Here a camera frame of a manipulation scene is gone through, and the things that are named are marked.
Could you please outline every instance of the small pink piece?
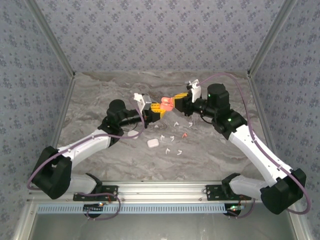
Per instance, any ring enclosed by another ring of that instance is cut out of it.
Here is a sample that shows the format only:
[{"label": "small pink piece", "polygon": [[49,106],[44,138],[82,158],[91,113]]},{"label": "small pink piece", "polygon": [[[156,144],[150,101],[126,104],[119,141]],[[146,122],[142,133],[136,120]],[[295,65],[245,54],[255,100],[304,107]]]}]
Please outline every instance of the small pink piece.
[{"label": "small pink piece", "polygon": [[172,111],[172,109],[174,109],[174,103],[173,103],[172,97],[161,98],[160,109],[164,109],[166,111]]}]

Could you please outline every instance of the metal bracket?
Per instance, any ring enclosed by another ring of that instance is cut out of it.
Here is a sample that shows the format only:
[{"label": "metal bracket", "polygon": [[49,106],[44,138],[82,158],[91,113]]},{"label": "metal bracket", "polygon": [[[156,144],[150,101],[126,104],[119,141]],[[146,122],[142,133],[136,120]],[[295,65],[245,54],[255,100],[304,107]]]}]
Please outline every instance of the metal bracket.
[{"label": "metal bracket", "polygon": [[[100,194],[109,193],[118,196],[118,186],[117,185],[103,185],[101,187]],[[75,193],[73,195],[73,201],[75,202],[115,202],[117,199],[113,196],[83,196],[81,194]]]},{"label": "metal bracket", "polygon": [[206,199],[208,201],[240,201],[251,200],[251,197],[245,195],[229,194],[227,196],[222,189],[222,185],[206,185]]}]

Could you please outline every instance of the marble surface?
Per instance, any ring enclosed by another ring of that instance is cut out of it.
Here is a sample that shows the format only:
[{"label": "marble surface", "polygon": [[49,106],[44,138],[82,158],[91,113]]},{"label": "marble surface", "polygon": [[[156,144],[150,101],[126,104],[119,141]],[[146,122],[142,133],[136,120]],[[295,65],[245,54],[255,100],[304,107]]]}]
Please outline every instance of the marble surface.
[{"label": "marble surface", "polygon": [[[128,99],[135,92],[149,94],[153,101],[159,102],[163,96],[184,92],[185,82],[201,81],[212,74],[208,71],[77,73],[58,145],[73,143],[97,129],[114,99],[124,100],[127,109],[132,109]],[[234,74],[247,98],[254,130],[264,140],[246,73]],[[231,107],[245,115],[240,94],[231,79],[221,76],[205,84],[203,96],[206,96],[207,86],[211,83],[223,83],[229,91]],[[184,133],[187,133],[187,138],[182,138]],[[159,139],[160,145],[148,148],[147,141],[154,138]],[[181,155],[177,155],[178,150],[182,150]],[[138,139],[121,139],[112,147],[82,161],[73,171],[91,173],[101,180],[222,180],[235,172],[262,179],[248,158],[203,122],[199,115],[186,117],[175,109],[167,112],[160,121],[151,123]]]}]

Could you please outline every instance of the wall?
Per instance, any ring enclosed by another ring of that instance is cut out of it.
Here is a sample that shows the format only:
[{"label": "wall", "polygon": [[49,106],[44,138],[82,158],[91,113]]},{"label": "wall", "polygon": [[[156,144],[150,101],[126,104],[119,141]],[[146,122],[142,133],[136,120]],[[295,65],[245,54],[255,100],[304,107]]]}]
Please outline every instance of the wall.
[{"label": "wall", "polygon": [[307,215],[320,239],[320,3],[301,0],[254,80],[279,157],[306,172]]},{"label": "wall", "polygon": [[20,0],[0,1],[0,239],[11,239],[28,176],[50,143],[69,80]]},{"label": "wall", "polygon": [[247,70],[283,0],[37,0],[76,72]]}]

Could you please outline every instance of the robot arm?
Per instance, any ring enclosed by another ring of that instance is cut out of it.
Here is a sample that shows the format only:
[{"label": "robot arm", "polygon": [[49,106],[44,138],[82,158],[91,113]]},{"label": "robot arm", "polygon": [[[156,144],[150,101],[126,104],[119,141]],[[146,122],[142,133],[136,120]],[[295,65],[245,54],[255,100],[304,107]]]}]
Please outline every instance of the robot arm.
[{"label": "robot arm", "polygon": [[99,180],[89,174],[72,174],[72,169],[92,154],[114,145],[119,140],[117,136],[124,134],[123,126],[142,121],[140,114],[144,120],[144,127],[147,128],[149,123],[160,120],[166,112],[159,108],[160,104],[152,103],[148,95],[135,93],[134,99],[138,102],[139,112],[135,109],[127,110],[125,103],[120,99],[113,100],[106,111],[106,117],[93,133],[58,149],[46,147],[33,172],[50,157],[61,154],[40,169],[32,182],[52,199],[57,199],[64,193],[91,193]]},{"label": "robot arm", "polygon": [[247,121],[238,112],[230,109],[229,93],[225,86],[223,84],[209,85],[207,99],[202,99],[199,95],[201,87],[193,83],[190,82],[187,86],[188,93],[186,96],[174,99],[175,108],[186,116],[197,113],[201,117],[211,118],[214,129],[236,145],[256,166],[264,178],[264,181],[261,181],[233,173],[222,181],[224,193],[227,196],[236,194],[261,199],[264,205],[274,214],[280,214],[301,199],[303,192],[282,169],[291,173],[303,187],[306,183],[305,173],[300,168],[293,170],[285,164],[254,134],[254,141],[257,141],[258,145],[279,166],[273,164],[262,153],[251,138]]}]

